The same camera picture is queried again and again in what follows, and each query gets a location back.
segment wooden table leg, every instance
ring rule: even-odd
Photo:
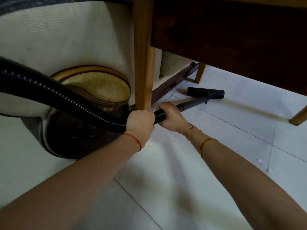
[[[150,46],[154,0],[133,0],[135,107],[150,108],[155,48]]]
[[[301,123],[307,120],[307,106],[305,106],[300,112],[298,112],[289,122],[295,126],[300,125]]]
[[[199,67],[198,67],[198,71],[195,77],[194,82],[199,84],[201,82],[201,80],[203,79],[203,75],[205,73],[207,65],[204,63],[199,63]]]

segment dark wooden table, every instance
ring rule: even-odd
[[[134,43],[139,109],[151,47],[307,95],[307,0],[134,0]]]

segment white leather sofa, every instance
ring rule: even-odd
[[[23,0],[12,1],[0,0],[0,56],[48,76],[80,65],[109,67],[128,78],[129,105],[135,103],[132,4],[63,0],[45,5],[35,0],[30,6],[36,7],[30,8]],[[153,90],[192,62],[156,49]],[[46,105],[0,93],[1,114],[44,116],[48,110]]]

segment hand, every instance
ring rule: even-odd
[[[159,123],[162,127],[183,135],[191,128],[191,124],[188,123],[178,108],[171,102],[160,103],[157,110],[160,109],[164,110],[166,113],[166,120]]]
[[[125,133],[133,135],[144,147],[154,130],[155,119],[156,117],[150,109],[132,111],[127,119]]]

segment white tile floor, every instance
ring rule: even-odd
[[[264,171],[307,211],[307,122],[287,122],[307,97],[210,66],[201,84],[193,83],[195,75],[158,103],[191,99],[187,87],[224,89],[223,100],[183,115]],[[0,207],[71,163],[46,153],[19,119],[0,117],[0,145]],[[116,180],[120,185],[113,181],[76,229],[250,229],[190,143],[159,125]]]

